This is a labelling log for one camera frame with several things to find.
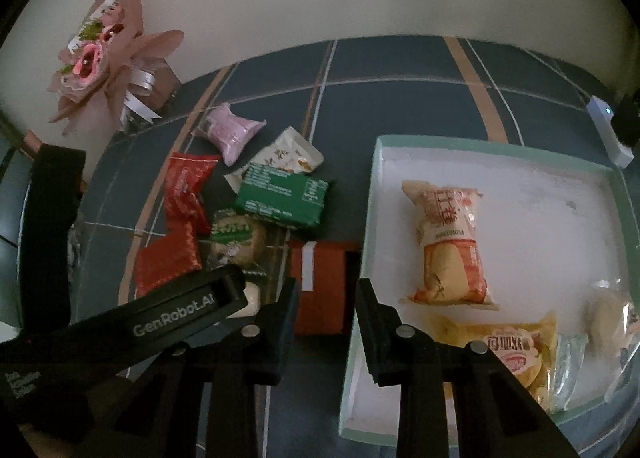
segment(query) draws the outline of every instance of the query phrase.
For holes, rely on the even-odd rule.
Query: table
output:
[[[235,167],[287,126],[300,131],[325,156],[315,175],[334,182],[321,237],[361,241],[371,157],[380,134],[509,142],[611,166],[584,109],[587,94],[613,100],[595,77],[562,61],[511,46],[435,36],[320,42],[245,60],[188,82],[162,120],[134,136],[114,138],[98,163],[80,207],[86,232],[80,279],[72,289],[74,319],[133,298],[134,287],[123,279],[134,260],[132,246],[166,234],[157,181],[167,156],[174,149],[216,152],[190,135],[203,107],[226,101],[241,117],[267,120]],[[228,171],[220,163],[207,181],[207,213],[233,201],[223,178]],[[633,162],[623,173],[637,215],[640,164]],[[270,299],[286,270],[287,236],[280,228],[269,232],[265,290]],[[206,242],[200,247],[206,254]],[[189,342],[214,342],[243,322],[220,323]],[[395,455],[393,449],[337,435],[347,346],[345,336],[298,339],[282,383],[258,390],[264,456]],[[145,365],[129,370],[129,377],[135,378]],[[629,385],[612,404],[560,425],[582,456],[612,456],[618,449],[640,416],[639,375],[635,362]],[[200,434],[204,446],[204,432]]]

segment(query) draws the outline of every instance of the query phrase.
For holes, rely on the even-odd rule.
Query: metal screw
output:
[[[469,344],[469,348],[471,348],[471,351],[473,353],[482,355],[487,352],[489,346],[484,344],[482,341],[471,341],[471,343]]]
[[[396,328],[396,335],[398,337],[402,337],[402,339],[410,339],[415,335],[415,329],[413,326],[409,326],[408,324],[401,324]]]
[[[257,324],[248,324],[240,330],[243,337],[255,337],[260,333],[260,327]]]

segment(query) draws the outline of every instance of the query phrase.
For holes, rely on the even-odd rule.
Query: white tray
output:
[[[480,190],[477,240],[499,311],[400,303],[421,280],[414,205],[402,180]],[[589,284],[621,278],[637,295],[638,227],[622,175],[574,157],[521,146],[429,136],[381,136],[369,192],[361,277],[403,323],[428,331],[431,312],[465,322],[535,322],[556,310],[564,334],[584,332]],[[628,275],[634,276],[633,282]],[[586,359],[569,412],[601,402],[607,375]],[[351,335],[340,407],[340,434],[395,445],[399,386],[379,388],[367,371],[357,323]],[[456,441],[450,417],[450,438]]]

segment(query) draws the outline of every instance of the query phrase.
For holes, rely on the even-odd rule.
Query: white electronic device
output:
[[[609,159],[618,167],[629,165],[634,158],[634,153],[631,148],[628,148],[618,140],[615,131],[611,127],[611,118],[613,117],[611,106],[602,99],[592,97],[589,104],[587,104],[587,111],[596,125]]]

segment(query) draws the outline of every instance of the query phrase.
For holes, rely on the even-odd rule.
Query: yellow snack package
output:
[[[436,342],[463,348],[483,341],[507,366],[545,411],[556,368],[558,328],[551,311],[537,323],[459,324],[443,315],[431,315],[429,333]],[[445,388],[447,396],[450,389]]]
[[[404,180],[402,192],[417,209],[422,286],[410,299],[423,304],[491,305],[476,244],[476,189]]]

